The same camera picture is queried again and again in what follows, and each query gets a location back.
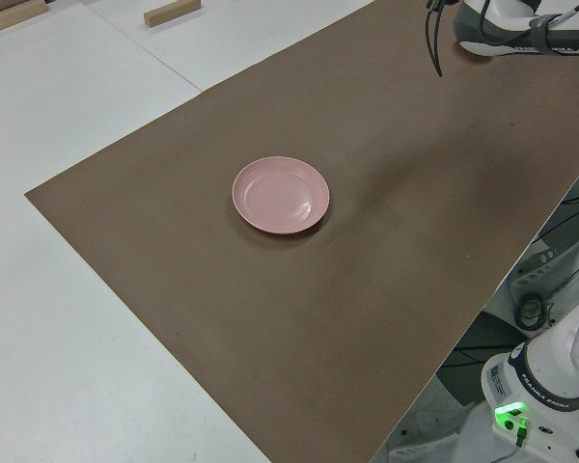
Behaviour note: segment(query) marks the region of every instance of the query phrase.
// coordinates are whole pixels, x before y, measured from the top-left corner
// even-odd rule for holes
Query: cable connector
[[[527,418],[521,418],[521,423],[517,429],[517,446],[521,448],[523,441],[528,437],[528,420]]]

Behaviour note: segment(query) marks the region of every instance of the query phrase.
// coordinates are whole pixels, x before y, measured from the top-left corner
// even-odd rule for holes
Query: plate
[[[306,162],[284,156],[265,157],[242,169],[232,196],[249,224],[281,234],[312,227],[330,203],[324,177]]]

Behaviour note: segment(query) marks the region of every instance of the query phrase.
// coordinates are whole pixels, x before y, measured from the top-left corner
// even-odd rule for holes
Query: white table
[[[0,32],[0,463],[265,462],[23,194],[368,2],[85,3]]]

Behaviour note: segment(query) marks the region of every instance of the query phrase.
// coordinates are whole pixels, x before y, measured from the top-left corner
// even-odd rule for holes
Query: green light
[[[506,415],[508,412],[512,412],[514,410],[525,410],[526,405],[523,402],[513,402],[509,405],[504,405],[502,407],[498,407],[495,409],[496,415]]]
[[[522,411],[526,410],[527,408],[528,408],[527,405],[523,402],[513,402],[510,403],[509,405],[503,405],[501,407],[498,407],[494,410],[495,421],[500,426],[506,427],[505,426],[506,420],[509,420],[510,417],[519,415]],[[521,426],[525,426],[525,420],[522,419],[521,422],[524,423],[521,424]]]

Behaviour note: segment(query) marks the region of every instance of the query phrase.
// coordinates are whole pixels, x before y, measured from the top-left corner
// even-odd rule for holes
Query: brown table surface
[[[472,65],[379,0],[28,194],[274,463],[366,463],[579,174],[579,58]],[[321,226],[235,212],[250,161],[328,180]]]

